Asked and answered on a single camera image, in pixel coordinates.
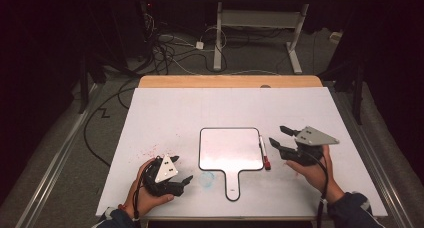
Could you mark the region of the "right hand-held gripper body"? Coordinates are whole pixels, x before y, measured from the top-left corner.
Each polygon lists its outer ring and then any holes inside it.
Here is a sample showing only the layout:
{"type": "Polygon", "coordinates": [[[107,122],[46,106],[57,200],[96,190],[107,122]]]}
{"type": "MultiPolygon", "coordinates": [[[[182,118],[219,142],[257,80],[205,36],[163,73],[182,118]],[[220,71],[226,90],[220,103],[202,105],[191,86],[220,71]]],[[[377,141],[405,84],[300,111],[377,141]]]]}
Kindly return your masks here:
{"type": "Polygon", "coordinates": [[[339,144],[340,141],[311,126],[306,126],[294,137],[297,148],[286,147],[285,153],[280,153],[283,160],[291,160],[302,166],[317,164],[323,157],[323,145],[339,144]]]}

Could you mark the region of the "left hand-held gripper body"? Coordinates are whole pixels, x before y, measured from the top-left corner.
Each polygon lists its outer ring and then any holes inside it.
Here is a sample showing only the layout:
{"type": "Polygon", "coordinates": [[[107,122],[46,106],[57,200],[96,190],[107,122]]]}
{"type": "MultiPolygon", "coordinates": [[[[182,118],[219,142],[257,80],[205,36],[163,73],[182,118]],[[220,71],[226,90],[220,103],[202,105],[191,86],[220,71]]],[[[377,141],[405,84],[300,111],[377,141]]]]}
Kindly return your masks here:
{"type": "Polygon", "coordinates": [[[165,194],[181,196],[184,188],[178,187],[178,182],[170,181],[177,174],[178,170],[169,155],[157,156],[143,172],[142,183],[148,193],[153,196],[159,197],[165,194]]]}

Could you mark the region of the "white marker with red cap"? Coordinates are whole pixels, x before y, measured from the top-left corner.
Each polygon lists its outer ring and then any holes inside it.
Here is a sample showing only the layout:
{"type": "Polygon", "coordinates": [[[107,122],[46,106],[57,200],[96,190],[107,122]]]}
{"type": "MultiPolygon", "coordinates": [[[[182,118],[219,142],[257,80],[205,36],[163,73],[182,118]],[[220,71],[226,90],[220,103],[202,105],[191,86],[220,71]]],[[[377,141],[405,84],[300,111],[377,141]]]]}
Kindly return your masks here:
{"type": "Polygon", "coordinates": [[[264,143],[262,135],[259,135],[259,142],[260,142],[260,147],[262,150],[263,164],[264,164],[265,170],[270,171],[271,164],[267,156],[266,147],[265,147],[265,143],[264,143]]]}

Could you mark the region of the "small whiteboard with handle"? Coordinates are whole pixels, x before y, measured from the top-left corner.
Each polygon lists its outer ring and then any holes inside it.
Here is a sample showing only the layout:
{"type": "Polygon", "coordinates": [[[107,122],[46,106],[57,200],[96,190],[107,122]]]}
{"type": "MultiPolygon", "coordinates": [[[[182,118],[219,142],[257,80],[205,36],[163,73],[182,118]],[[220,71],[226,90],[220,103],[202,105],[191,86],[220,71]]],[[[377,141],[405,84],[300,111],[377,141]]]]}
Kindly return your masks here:
{"type": "Polygon", "coordinates": [[[241,172],[263,167],[256,128],[203,128],[200,131],[199,168],[224,173],[228,200],[235,202],[240,198],[241,172]]]}

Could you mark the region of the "person's left hand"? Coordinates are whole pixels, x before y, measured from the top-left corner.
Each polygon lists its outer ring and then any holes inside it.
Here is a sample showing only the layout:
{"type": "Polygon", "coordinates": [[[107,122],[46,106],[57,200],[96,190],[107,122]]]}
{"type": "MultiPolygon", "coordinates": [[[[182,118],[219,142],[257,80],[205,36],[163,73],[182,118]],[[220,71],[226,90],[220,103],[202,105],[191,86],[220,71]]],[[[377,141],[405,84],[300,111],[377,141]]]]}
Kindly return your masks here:
{"type": "Polygon", "coordinates": [[[139,212],[139,216],[144,216],[155,207],[168,203],[174,199],[172,194],[165,194],[160,197],[152,196],[144,187],[141,186],[140,178],[143,174],[143,170],[153,161],[154,158],[151,158],[139,168],[137,177],[129,189],[124,206],[125,212],[131,218],[134,218],[134,210],[139,212]]]}

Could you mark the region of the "person's right hand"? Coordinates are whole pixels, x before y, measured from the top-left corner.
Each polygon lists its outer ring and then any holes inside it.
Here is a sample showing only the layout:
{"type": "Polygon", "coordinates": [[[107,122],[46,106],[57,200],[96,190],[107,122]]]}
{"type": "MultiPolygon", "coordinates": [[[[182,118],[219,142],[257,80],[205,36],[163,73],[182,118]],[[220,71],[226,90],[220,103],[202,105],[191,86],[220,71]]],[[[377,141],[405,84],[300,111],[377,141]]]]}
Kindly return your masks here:
{"type": "Polygon", "coordinates": [[[326,194],[325,199],[329,204],[333,204],[344,196],[344,191],[340,188],[333,176],[333,164],[328,145],[323,146],[323,157],[318,164],[313,166],[302,166],[294,161],[287,161],[286,164],[294,171],[303,175],[307,182],[326,194]]]}

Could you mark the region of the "large white table sheet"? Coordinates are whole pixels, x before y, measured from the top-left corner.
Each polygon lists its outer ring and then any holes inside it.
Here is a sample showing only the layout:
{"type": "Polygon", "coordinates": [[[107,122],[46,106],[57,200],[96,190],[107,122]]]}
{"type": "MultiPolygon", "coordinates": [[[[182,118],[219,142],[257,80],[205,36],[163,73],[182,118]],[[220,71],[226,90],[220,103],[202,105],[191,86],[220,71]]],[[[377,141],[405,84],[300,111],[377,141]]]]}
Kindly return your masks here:
{"type": "Polygon", "coordinates": [[[227,198],[221,171],[199,167],[204,128],[254,127],[257,142],[270,139],[292,147],[287,126],[316,128],[338,139],[331,147],[334,176],[347,191],[364,194],[372,212],[387,211],[353,144],[328,89],[320,88],[138,88],[119,139],[97,211],[123,202],[139,167],[157,155],[176,155],[178,178],[190,177],[184,194],[149,213],[151,219],[312,219],[320,194],[290,169],[272,146],[270,170],[238,175],[240,197],[227,198]]]}

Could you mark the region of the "black metal stand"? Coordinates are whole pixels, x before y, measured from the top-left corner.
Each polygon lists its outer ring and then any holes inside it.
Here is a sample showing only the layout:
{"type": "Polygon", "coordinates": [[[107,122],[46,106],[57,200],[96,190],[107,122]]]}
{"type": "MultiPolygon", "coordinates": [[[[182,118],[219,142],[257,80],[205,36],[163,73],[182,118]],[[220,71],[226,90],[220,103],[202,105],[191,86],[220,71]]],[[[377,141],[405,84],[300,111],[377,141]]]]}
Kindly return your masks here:
{"type": "Polygon", "coordinates": [[[101,56],[98,53],[84,54],[80,59],[79,75],[81,94],[79,113],[82,114],[89,103],[88,77],[91,77],[95,84],[104,84],[106,82],[101,56]]]}

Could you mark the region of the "white-legged desk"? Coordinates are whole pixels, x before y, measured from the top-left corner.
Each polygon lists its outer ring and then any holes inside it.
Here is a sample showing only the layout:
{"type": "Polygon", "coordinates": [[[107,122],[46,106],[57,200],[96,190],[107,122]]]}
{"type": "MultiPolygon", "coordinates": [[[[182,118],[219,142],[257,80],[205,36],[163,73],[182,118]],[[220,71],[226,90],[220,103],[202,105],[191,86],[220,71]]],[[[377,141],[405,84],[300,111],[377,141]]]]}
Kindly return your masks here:
{"type": "Polygon", "coordinates": [[[223,27],[250,27],[250,28],[277,28],[293,29],[293,39],[285,44],[287,55],[295,74],[301,74],[296,45],[303,28],[304,21],[309,8],[308,2],[303,2],[296,11],[271,11],[267,8],[260,10],[251,8],[224,8],[223,2],[217,3],[217,15],[213,70],[222,71],[224,65],[223,48],[227,41],[227,36],[223,27]]]}

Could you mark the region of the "black device with red light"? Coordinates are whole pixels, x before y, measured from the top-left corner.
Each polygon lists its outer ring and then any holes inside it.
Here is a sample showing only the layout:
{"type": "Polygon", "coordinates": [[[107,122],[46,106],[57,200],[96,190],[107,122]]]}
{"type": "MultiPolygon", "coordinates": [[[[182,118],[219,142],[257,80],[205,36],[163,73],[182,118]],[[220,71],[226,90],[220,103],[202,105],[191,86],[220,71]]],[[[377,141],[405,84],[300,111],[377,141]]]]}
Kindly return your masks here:
{"type": "Polygon", "coordinates": [[[150,14],[151,4],[145,1],[140,2],[140,8],[142,17],[144,19],[145,26],[148,27],[154,23],[154,19],[150,14]]]}

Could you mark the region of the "metal floor rail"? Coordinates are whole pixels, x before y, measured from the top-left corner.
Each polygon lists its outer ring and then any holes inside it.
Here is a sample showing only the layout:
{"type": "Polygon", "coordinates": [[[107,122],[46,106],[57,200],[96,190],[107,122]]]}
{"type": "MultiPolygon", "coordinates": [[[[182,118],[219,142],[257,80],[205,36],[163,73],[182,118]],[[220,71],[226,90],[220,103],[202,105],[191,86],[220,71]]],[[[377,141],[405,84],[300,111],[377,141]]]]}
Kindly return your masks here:
{"type": "Polygon", "coordinates": [[[53,124],[18,179],[13,191],[25,207],[14,228],[34,227],[92,108],[81,105],[82,100],[74,101],[53,124]]]}
{"type": "Polygon", "coordinates": [[[363,91],[361,124],[353,116],[350,93],[332,92],[332,96],[388,212],[380,221],[386,228],[419,228],[422,185],[387,130],[369,90],[363,91]]]}

